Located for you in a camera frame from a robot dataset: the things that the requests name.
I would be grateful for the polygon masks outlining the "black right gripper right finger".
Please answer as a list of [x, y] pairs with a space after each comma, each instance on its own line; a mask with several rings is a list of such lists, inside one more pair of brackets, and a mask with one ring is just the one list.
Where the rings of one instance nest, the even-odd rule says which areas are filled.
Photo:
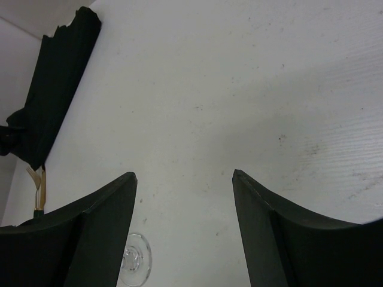
[[232, 178], [251, 286], [381, 286], [382, 220], [341, 221]]

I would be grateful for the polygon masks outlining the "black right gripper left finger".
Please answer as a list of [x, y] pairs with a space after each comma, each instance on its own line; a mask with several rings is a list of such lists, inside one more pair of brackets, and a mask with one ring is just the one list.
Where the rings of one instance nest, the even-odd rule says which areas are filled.
[[1, 286], [116, 286], [136, 189], [127, 172], [43, 216], [1, 227]]

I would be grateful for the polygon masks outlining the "black cloth placemat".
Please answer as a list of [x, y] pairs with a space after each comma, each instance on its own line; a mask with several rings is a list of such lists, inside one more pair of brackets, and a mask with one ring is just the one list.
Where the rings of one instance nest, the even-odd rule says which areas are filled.
[[102, 22], [80, 7], [68, 26], [43, 36], [25, 105], [1, 126], [1, 155], [14, 154], [33, 170], [45, 164], [86, 69]]

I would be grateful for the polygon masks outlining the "clear wine glass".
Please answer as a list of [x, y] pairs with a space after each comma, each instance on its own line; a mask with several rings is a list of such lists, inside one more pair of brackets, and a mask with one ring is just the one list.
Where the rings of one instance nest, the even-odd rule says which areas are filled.
[[141, 233], [128, 234], [121, 261], [120, 280], [126, 286], [143, 286], [150, 276], [152, 262], [152, 252], [146, 237]]

